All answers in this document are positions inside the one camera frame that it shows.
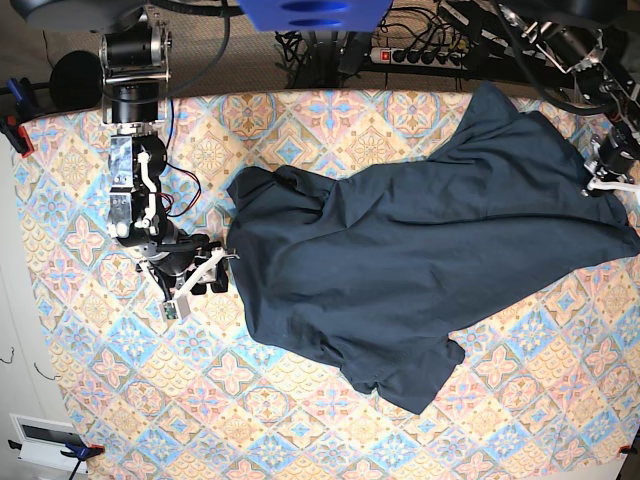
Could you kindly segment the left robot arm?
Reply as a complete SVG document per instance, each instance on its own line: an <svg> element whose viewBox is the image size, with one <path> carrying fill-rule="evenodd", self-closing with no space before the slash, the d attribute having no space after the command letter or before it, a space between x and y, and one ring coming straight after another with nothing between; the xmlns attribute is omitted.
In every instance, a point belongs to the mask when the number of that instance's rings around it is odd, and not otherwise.
<svg viewBox="0 0 640 480"><path fill-rule="evenodd" d="M582 193L638 194L639 83L624 68L609 28L628 13L625 1L443 1L440 15L475 42L511 53L528 83L554 107L577 116L603 115L610 130L592 141ZM534 61L573 80L581 104L548 93Z"/></svg>

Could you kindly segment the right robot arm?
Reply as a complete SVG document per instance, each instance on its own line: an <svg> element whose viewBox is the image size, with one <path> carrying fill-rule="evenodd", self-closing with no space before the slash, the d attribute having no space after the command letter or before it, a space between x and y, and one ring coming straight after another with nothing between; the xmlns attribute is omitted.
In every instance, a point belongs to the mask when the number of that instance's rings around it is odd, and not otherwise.
<svg viewBox="0 0 640 480"><path fill-rule="evenodd" d="M142 255L138 271L150 277L174 306L187 295L228 290L231 253L206 234L188 234L167 211L160 176L169 166L155 129L159 103L170 99L167 26L146 1L14 1L28 24L60 31L101 33L98 58L102 120L113 125L109 150L109 235Z"/></svg>

